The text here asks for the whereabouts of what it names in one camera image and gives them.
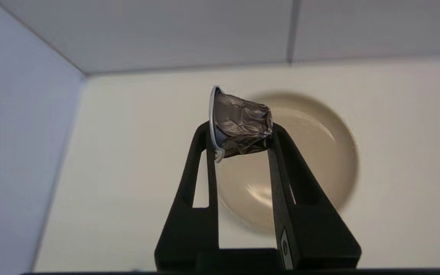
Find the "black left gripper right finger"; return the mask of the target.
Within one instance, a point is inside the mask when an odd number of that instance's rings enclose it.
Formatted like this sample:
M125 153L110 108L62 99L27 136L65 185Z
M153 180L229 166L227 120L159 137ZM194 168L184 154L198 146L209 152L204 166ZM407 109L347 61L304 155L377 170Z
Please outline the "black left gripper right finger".
M281 125L274 124L267 151L275 236L283 268L355 269L361 246Z

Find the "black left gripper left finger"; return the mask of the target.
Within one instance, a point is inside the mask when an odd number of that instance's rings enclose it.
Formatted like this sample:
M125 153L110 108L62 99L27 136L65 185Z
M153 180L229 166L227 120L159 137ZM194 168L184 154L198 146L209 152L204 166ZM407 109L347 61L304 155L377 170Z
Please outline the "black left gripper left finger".
M209 206L194 208L194 195L202 152L207 154ZM180 184L154 251L159 272L194 270L197 257L219 249L218 192L210 124L194 132Z

